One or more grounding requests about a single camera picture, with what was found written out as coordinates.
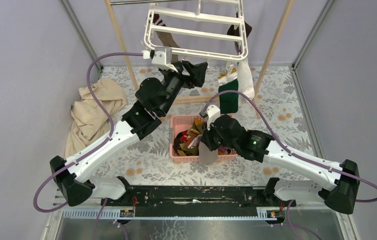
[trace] gray wall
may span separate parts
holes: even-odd
[[[59,1],[0,2],[0,240],[40,239],[49,215],[33,196],[49,160],[63,156],[89,64]],[[55,189],[42,193],[43,207]]]
[[[98,55],[119,52],[120,46],[111,24],[103,0],[69,0],[82,27]],[[311,28],[320,14],[326,0],[295,0],[293,9],[281,35],[272,63],[292,63],[302,48]],[[279,23],[286,0],[243,0],[245,20],[253,27],[247,42],[249,47],[249,62],[263,64],[270,47],[274,32]],[[160,3],[160,6],[173,9],[195,11],[196,1]],[[145,32],[146,18],[149,4],[123,5],[113,7],[120,23],[126,48],[129,52],[139,52],[143,49],[142,39]],[[233,6],[203,3],[202,13],[223,16],[234,16]],[[202,23],[181,20],[163,16],[163,21],[170,27],[184,28],[196,31],[225,34],[228,25],[217,23]],[[184,48],[224,52],[234,54],[234,44],[222,40],[200,40],[198,37],[173,35],[175,41]],[[153,42],[161,42],[155,36]],[[108,58],[102,60],[105,65],[123,65],[122,58]],[[134,65],[145,65],[141,58],[132,60]]]
[[[377,1],[336,1],[298,72],[327,158],[377,184]],[[358,198],[376,192],[362,184]],[[353,217],[362,240],[377,239],[377,202]]]

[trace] pink basket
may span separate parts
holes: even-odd
[[[178,163],[199,162],[199,156],[179,156],[173,149],[173,142],[177,134],[189,130],[195,119],[200,119],[206,122],[206,118],[202,118],[199,115],[174,115],[171,117],[170,133],[169,133],[169,155]],[[237,154],[219,155],[217,161],[230,161],[236,158]]]

